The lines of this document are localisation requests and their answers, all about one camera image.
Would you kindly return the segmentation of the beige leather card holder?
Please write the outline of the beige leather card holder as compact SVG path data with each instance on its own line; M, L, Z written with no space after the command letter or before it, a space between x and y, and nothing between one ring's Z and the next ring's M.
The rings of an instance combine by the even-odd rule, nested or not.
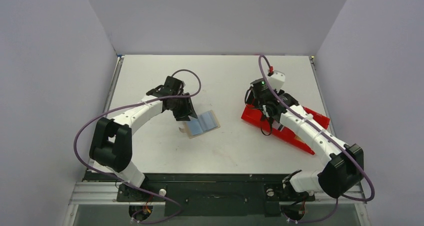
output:
M190 118L190 121L184 121L179 131L192 139L220 128L221 125L213 110L206 111L198 118Z

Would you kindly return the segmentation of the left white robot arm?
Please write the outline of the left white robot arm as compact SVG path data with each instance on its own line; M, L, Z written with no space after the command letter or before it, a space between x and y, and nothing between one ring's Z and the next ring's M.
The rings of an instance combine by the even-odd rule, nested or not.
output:
M90 159L111 170L123 181L132 184L130 195L137 201L148 197L145 175L133 163L133 135L150 119L166 110L176 121L197 118L190 93L184 82L167 76L164 84L149 90L136 106L111 119L102 117L95 126L89 150Z

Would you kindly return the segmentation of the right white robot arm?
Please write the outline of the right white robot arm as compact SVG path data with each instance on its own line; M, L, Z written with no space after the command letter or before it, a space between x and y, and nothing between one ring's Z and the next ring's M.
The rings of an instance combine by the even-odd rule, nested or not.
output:
M268 122L276 122L298 136L320 159L324 168L315 171L297 170L282 182L282 193L288 199L311 191L323 191L339 198L363 179L363 150L347 145L320 126L313 116L289 93L280 90L276 98L264 79L253 81L247 103L261 112Z

